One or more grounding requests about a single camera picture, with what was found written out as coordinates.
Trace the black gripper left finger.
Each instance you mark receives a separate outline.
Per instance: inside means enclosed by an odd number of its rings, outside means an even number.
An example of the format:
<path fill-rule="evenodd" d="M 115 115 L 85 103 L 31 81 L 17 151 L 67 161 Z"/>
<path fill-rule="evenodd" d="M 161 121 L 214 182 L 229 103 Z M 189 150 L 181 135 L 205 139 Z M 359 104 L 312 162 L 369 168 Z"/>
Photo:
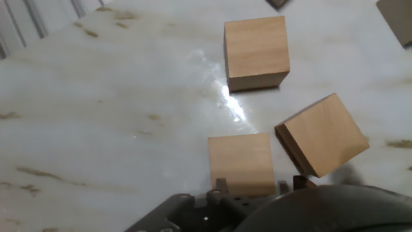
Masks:
<path fill-rule="evenodd" d="M 219 178 L 215 188 L 203 197 L 190 194 L 169 197 L 126 232 L 234 231 L 269 202 L 270 197 L 231 195 L 226 179 Z"/>

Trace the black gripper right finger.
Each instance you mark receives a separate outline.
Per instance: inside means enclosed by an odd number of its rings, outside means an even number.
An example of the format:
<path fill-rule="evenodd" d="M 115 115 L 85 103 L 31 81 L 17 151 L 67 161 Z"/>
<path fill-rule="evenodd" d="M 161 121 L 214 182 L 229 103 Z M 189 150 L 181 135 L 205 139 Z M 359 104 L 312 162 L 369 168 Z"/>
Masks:
<path fill-rule="evenodd" d="M 294 191 L 306 188 L 316 188 L 317 185 L 314 184 L 311 180 L 302 175 L 293 176 L 293 189 Z"/>

